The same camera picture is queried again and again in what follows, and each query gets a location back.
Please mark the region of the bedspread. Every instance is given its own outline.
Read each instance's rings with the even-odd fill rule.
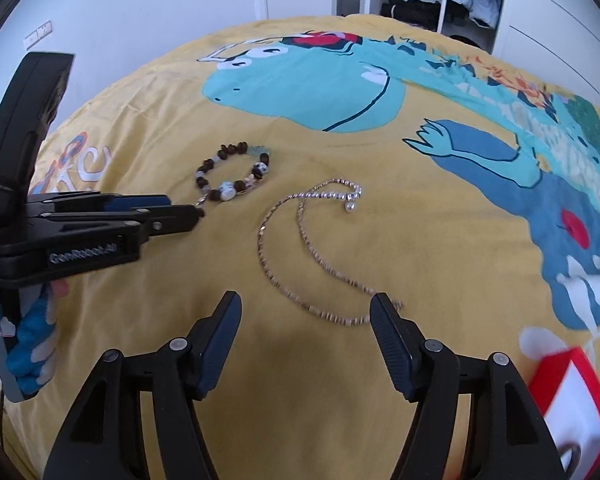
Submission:
[[[393,389],[371,328],[303,311],[256,254],[277,200],[329,178],[364,194],[351,214],[309,201],[312,243],[403,301],[427,337],[481,358],[506,352],[525,378],[542,355],[582,345],[600,377],[600,110],[589,102],[387,18],[257,22],[185,44],[87,102],[45,141],[32,192],[193,203],[198,166],[240,141],[270,153],[254,191],[207,203],[192,232],[152,239],[139,262],[70,280],[58,372],[7,406],[32,471],[102,352],[154,351],[229,289],[242,323],[218,387],[196,405],[219,477],[389,478],[414,406]],[[217,187],[253,164],[232,157],[208,179]],[[283,285],[342,316],[368,312],[368,296],[311,258],[293,205],[267,229]],[[143,396],[152,478],[163,478],[150,412]],[[462,399],[448,478],[467,417]]]

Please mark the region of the metal rivet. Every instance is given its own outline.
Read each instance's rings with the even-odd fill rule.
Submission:
[[[107,350],[102,355],[102,360],[107,363],[112,363],[118,358],[119,355],[120,352],[118,352],[117,350]]]
[[[493,355],[493,362],[500,366],[506,366],[509,364],[509,358],[502,352],[496,352]]]
[[[442,350],[443,344],[437,339],[427,339],[424,342],[424,348],[429,350],[430,352],[440,352]]]
[[[177,337],[169,342],[169,348],[174,351],[183,350],[187,347],[187,340],[183,337]]]

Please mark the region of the electrical socket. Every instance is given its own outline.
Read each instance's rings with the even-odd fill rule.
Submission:
[[[34,46],[37,42],[39,42],[45,36],[48,36],[53,32],[53,27],[51,26],[51,22],[43,23],[32,33],[27,34],[24,39],[24,50],[29,50],[32,46]]]

